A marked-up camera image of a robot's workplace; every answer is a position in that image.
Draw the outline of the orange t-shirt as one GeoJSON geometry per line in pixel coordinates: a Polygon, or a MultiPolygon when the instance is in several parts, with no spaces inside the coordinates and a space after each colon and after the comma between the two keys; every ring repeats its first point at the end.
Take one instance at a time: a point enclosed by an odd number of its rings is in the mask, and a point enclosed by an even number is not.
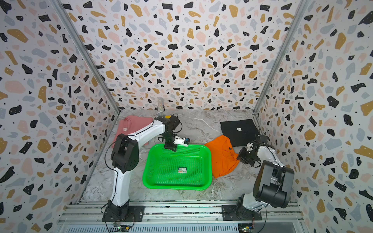
{"type": "Polygon", "coordinates": [[[225,176],[235,170],[239,164],[238,154],[235,153],[230,139],[219,136],[205,144],[211,152],[212,174],[214,178],[225,176]]]}

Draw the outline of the green plastic basket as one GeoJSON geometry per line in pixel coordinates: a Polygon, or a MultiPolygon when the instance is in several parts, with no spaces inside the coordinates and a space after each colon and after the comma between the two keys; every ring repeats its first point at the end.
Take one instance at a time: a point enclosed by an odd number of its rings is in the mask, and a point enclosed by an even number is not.
{"type": "Polygon", "coordinates": [[[142,180],[149,189],[201,191],[210,187],[212,178],[211,152],[206,146],[179,145],[171,151],[157,144],[149,151],[142,180]],[[182,167],[187,173],[178,173],[182,167]]]}

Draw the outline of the pink t-shirt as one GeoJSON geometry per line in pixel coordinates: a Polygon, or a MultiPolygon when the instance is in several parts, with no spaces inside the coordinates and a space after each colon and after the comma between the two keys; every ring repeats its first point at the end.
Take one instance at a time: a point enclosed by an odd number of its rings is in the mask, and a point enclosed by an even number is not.
{"type": "Polygon", "coordinates": [[[118,130],[114,141],[120,134],[132,135],[134,132],[152,124],[153,118],[140,116],[127,116],[125,119],[119,121],[118,130]]]}

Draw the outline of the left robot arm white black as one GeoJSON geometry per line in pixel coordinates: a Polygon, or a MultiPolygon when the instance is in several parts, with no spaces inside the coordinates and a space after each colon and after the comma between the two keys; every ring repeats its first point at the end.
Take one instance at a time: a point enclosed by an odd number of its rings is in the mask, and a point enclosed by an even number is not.
{"type": "Polygon", "coordinates": [[[151,124],[129,134],[120,134],[114,142],[111,154],[112,170],[114,171],[114,187],[110,205],[122,208],[129,202],[129,184],[132,170],[139,163],[139,150],[150,140],[161,137],[164,148],[176,151],[177,146],[188,146],[189,138],[177,136],[174,130],[180,125],[178,116],[172,115],[169,118],[158,116],[151,124]]]}

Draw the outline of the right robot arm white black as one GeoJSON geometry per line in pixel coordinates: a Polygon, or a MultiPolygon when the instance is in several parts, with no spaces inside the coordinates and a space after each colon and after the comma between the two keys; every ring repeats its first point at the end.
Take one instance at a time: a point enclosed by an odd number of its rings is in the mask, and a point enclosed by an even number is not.
{"type": "Polygon", "coordinates": [[[286,167],[268,144],[252,142],[243,147],[238,160],[259,168],[253,191],[241,197],[243,208],[258,212],[262,208],[286,208],[294,181],[294,170],[286,167]]]}

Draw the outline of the black folded t-shirt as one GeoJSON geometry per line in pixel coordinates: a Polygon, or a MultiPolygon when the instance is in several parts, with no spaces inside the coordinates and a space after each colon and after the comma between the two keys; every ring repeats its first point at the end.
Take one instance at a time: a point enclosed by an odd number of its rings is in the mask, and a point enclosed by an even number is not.
{"type": "Polygon", "coordinates": [[[252,119],[220,122],[222,134],[229,138],[233,147],[246,146],[259,134],[252,119]]]}

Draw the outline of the label sticker in basket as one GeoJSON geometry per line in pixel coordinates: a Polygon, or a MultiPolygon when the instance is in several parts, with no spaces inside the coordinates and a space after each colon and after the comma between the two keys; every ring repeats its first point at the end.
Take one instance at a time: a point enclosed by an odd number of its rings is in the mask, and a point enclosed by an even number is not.
{"type": "Polygon", "coordinates": [[[182,167],[182,168],[178,168],[178,173],[180,173],[180,174],[185,174],[185,173],[187,173],[187,168],[184,168],[184,167],[182,167]]]}

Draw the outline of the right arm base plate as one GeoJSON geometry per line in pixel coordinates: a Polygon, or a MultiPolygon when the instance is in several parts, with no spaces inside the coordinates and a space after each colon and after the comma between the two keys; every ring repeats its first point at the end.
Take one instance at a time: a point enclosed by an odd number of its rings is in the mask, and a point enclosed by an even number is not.
{"type": "Polygon", "coordinates": [[[237,205],[222,205],[222,218],[224,221],[259,221],[262,220],[260,213],[250,211],[244,207],[237,207],[237,205]]]}

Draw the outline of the aluminium rail frame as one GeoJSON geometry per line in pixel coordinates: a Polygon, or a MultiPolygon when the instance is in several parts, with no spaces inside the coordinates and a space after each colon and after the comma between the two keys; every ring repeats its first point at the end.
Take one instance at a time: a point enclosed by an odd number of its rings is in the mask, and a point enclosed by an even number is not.
{"type": "Polygon", "coordinates": [[[68,205],[57,223],[58,233],[306,233],[296,203],[285,209],[263,208],[255,218],[239,217],[236,202],[131,202],[124,220],[103,220],[103,203],[68,205]]]}

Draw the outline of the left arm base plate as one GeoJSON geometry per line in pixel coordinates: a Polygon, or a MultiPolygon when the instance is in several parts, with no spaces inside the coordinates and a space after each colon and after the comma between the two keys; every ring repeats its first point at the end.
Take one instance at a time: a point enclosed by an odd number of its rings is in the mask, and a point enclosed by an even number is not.
{"type": "Polygon", "coordinates": [[[106,207],[102,222],[135,221],[141,222],[145,206],[106,207]]]}

